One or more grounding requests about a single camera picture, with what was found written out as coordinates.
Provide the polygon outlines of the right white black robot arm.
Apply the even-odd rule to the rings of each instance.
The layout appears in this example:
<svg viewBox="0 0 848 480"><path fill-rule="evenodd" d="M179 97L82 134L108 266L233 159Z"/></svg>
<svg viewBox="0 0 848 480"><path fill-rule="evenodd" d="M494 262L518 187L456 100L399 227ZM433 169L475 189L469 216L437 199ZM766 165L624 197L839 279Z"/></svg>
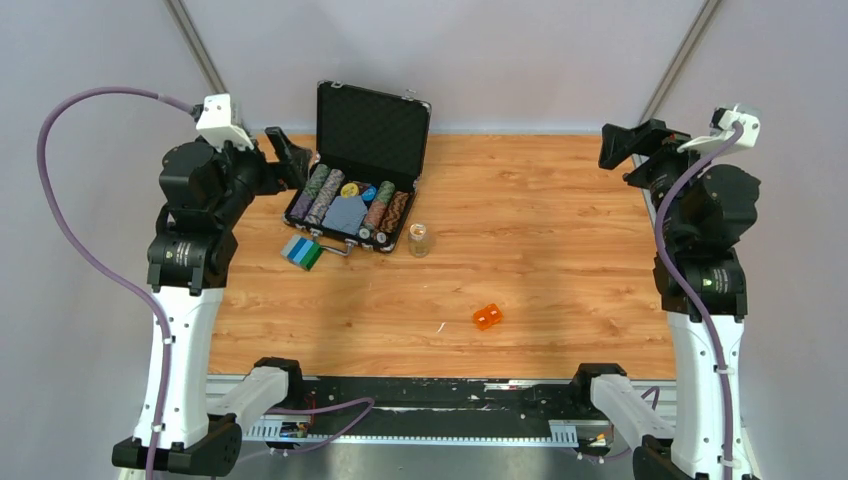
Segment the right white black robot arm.
<svg viewBox="0 0 848 480"><path fill-rule="evenodd" d="M728 108L693 137L651 119L602 128L599 166L638 156L624 177L654 208L653 276L676 362L676 419L663 420L615 364L583 364L571 403L603 414L627 443L637 479L751 479L742 440L739 353L748 312L736 244L756 222L760 183L721 157L752 148L760 122Z"/></svg>

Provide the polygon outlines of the clear pill bottle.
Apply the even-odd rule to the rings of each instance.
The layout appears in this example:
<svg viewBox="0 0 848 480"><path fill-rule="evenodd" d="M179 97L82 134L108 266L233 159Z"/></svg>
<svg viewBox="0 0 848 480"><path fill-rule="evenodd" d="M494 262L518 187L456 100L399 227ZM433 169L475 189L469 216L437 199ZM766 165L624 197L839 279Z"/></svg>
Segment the clear pill bottle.
<svg viewBox="0 0 848 480"><path fill-rule="evenodd" d="M408 231L410 254L416 258L426 257L432 250L433 237L429 227L423 223L413 223Z"/></svg>

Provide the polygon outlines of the orange pill organizer box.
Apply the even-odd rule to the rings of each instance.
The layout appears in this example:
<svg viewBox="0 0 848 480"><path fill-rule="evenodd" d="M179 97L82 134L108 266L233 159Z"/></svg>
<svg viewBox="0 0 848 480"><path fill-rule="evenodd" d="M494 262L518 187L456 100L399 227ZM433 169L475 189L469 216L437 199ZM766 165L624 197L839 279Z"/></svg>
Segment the orange pill organizer box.
<svg viewBox="0 0 848 480"><path fill-rule="evenodd" d="M501 322L504 318L501 309L494 303L476 311L472 323L481 331L487 330Z"/></svg>

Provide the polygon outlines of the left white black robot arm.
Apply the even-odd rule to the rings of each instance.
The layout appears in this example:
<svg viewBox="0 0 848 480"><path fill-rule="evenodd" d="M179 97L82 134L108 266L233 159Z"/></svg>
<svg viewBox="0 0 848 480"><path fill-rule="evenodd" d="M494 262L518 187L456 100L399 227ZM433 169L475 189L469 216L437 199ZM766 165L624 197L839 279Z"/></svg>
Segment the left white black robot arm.
<svg viewBox="0 0 848 480"><path fill-rule="evenodd" d="M265 131L275 154L257 143L239 149L196 139L163 157L165 195L147 252L154 335L147 390L133 434L112 462L146 474L219 479L235 467L243 433L275 407L298 411L306 386L295 360L259 359L216 403L206 386L212 333L238 243L234 228L255 198L305 184L312 154L277 127Z"/></svg>

